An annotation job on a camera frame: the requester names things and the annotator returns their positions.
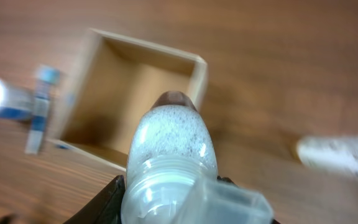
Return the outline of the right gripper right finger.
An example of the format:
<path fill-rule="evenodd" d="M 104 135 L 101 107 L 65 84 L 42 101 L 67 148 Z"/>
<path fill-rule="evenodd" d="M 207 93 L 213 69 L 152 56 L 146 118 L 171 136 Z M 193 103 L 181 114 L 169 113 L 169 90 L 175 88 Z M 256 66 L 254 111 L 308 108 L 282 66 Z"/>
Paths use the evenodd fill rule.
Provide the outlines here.
<path fill-rule="evenodd" d="M 235 185 L 235 183 L 228 177 L 221 177 L 219 175 L 219 176 L 217 176 L 217 179 L 220 180 L 220 181 Z M 271 224 L 280 224 L 280 222 L 276 221 L 276 219 L 273 219 Z"/>

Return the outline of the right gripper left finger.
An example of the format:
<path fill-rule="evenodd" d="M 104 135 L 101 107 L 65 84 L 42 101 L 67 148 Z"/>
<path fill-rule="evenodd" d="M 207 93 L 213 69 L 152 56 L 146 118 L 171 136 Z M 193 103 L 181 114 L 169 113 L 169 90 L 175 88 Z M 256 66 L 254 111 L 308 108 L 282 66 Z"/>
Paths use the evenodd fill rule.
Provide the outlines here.
<path fill-rule="evenodd" d="M 121 224 L 121 203 L 125 191 L 124 176 L 117 175 L 64 224 Z"/>

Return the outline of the white floral squeeze tube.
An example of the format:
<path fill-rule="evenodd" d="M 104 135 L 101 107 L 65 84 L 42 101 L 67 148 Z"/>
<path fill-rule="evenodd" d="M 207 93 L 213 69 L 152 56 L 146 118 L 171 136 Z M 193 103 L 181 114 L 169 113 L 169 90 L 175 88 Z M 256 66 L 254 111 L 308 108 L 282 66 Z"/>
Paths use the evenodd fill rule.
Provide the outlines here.
<path fill-rule="evenodd" d="M 358 136 L 306 136 L 293 153 L 306 167 L 358 179 Z"/>

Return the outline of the white jar blue label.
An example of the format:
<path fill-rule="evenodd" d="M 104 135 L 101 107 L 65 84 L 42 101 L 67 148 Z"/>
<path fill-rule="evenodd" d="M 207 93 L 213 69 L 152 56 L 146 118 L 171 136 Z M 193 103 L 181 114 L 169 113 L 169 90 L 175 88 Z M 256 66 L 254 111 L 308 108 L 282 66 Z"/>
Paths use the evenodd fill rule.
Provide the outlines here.
<path fill-rule="evenodd" d="M 33 94 L 0 79 L 0 118 L 28 120 L 34 107 Z"/>

